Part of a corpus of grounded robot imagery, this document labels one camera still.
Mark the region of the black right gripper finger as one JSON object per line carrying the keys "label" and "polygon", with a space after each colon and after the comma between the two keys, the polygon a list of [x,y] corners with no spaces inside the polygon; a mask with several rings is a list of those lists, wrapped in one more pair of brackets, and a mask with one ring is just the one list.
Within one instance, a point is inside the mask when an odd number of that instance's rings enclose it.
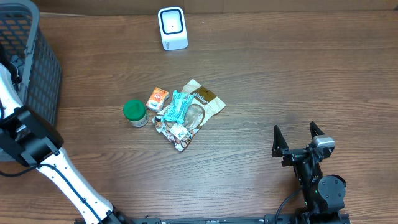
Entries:
{"label": "black right gripper finger", "polygon": [[272,157],[282,157],[284,155],[284,151],[288,151],[289,147],[278,125],[274,126],[273,137]]}
{"label": "black right gripper finger", "polygon": [[323,136],[325,133],[316,125],[314,121],[310,123],[310,132],[312,139],[316,136]]}

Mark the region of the beige brown snack pouch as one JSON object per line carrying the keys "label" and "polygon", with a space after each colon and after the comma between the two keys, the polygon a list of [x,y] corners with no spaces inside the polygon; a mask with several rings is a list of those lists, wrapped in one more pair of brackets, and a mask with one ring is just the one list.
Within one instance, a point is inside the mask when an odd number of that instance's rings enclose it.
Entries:
{"label": "beige brown snack pouch", "polygon": [[158,112],[152,119],[157,132],[162,133],[180,152],[186,149],[200,128],[213,115],[218,114],[225,107],[225,103],[222,100],[194,79],[190,80],[182,88],[181,93],[188,93],[194,96],[183,124],[162,119],[169,105]]}

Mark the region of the teal snack bar wrapper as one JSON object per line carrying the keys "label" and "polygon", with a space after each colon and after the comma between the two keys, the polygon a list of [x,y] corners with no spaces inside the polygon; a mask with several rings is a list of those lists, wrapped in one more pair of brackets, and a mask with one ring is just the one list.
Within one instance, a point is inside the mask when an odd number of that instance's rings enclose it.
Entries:
{"label": "teal snack bar wrapper", "polygon": [[163,115],[163,120],[175,121],[178,124],[183,124],[185,115],[191,105],[194,96],[188,93],[181,93],[174,90],[172,101]]}

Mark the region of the orange tissue pack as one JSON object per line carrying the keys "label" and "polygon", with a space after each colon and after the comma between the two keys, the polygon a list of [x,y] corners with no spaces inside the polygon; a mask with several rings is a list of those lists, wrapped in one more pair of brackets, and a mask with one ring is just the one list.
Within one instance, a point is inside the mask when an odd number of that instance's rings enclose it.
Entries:
{"label": "orange tissue pack", "polygon": [[164,107],[165,101],[169,98],[169,92],[161,88],[155,87],[149,97],[146,107],[154,112],[160,112]]}

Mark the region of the green lidded jar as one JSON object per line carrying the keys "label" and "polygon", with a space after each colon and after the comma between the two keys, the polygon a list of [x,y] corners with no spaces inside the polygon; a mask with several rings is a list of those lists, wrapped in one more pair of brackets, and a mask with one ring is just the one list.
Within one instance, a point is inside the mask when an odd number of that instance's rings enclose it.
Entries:
{"label": "green lidded jar", "polygon": [[149,120],[145,104],[137,99],[129,100],[123,106],[123,114],[130,124],[136,128],[145,126]]}

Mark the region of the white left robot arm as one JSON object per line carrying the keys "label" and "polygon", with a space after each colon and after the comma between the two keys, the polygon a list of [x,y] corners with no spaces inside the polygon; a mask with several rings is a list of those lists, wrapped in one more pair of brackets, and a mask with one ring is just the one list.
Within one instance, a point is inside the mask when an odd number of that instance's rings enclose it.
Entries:
{"label": "white left robot arm", "polygon": [[102,197],[73,165],[59,132],[15,91],[17,68],[1,50],[1,149],[26,172],[38,170],[48,177],[83,216],[83,223],[130,223],[109,200]]}

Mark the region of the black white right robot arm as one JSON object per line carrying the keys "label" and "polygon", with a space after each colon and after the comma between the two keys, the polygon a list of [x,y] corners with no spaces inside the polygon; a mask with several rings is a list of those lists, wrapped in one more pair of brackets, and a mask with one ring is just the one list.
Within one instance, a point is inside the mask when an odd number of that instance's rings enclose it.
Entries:
{"label": "black white right robot arm", "polygon": [[[300,188],[290,194],[279,206],[271,219],[278,223],[350,223],[349,215],[342,215],[345,207],[346,181],[339,175],[324,176],[320,168],[322,160],[331,156],[335,140],[325,134],[315,122],[310,123],[312,141],[301,149],[289,149],[277,125],[273,129],[272,157],[281,157],[282,166],[292,166]],[[294,214],[282,217],[283,207],[299,193],[303,194],[305,206]]]}

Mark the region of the white barcode scanner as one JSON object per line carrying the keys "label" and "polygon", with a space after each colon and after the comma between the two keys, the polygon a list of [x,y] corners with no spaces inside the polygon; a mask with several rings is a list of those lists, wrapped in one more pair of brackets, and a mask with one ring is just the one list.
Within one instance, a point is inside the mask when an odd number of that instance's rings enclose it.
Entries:
{"label": "white barcode scanner", "polygon": [[184,11],[181,7],[166,7],[158,12],[162,46],[166,51],[186,49],[188,35]]}

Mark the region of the dark grey mesh basket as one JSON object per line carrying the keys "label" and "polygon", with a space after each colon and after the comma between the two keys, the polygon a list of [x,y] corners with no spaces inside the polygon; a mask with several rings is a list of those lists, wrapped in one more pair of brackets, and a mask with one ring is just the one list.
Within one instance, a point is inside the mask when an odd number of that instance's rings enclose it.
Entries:
{"label": "dark grey mesh basket", "polygon": [[29,167],[56,153],[62,69],[32,1],[1,1],[1,161]]}

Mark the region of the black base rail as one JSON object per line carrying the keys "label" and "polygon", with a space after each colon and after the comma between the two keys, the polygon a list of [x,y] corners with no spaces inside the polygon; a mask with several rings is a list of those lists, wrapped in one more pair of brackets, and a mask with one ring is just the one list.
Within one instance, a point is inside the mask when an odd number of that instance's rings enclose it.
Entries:
{"label": "black base rail", "polygon": [[275,215],[263,217],[234,217],[234,218],[133,218],[133,224],[274,224]]}

